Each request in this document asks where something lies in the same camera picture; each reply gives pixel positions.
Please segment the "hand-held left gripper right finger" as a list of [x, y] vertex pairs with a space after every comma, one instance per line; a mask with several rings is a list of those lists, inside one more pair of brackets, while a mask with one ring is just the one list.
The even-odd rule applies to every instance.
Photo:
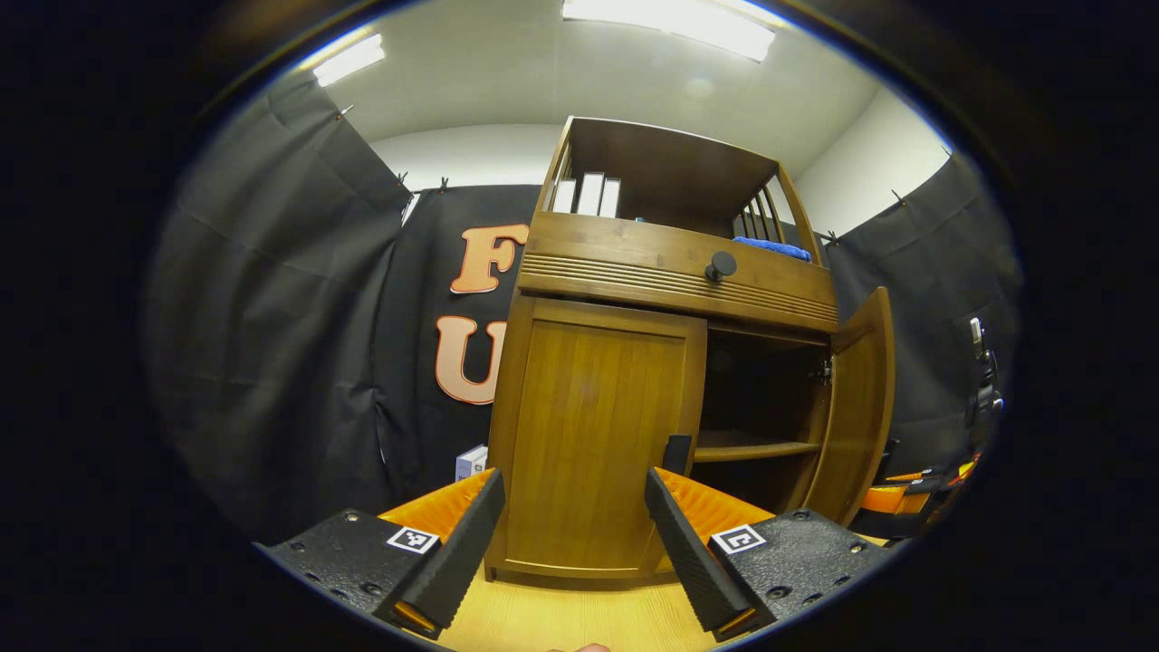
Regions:
[[894, 557], [812, 510], [773, 514], [661, 467], [648, 470], [643, 500], [700, 627], [719, 643], [828, 606]]

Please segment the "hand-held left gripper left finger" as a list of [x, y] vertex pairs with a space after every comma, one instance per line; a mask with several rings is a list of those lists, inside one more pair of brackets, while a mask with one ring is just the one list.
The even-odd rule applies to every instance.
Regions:
[[502, 472], [484, 469], [381, 514], [342, 510], [256, 548], [338, 603], [439, 639], [484, 561], [504, 506]]

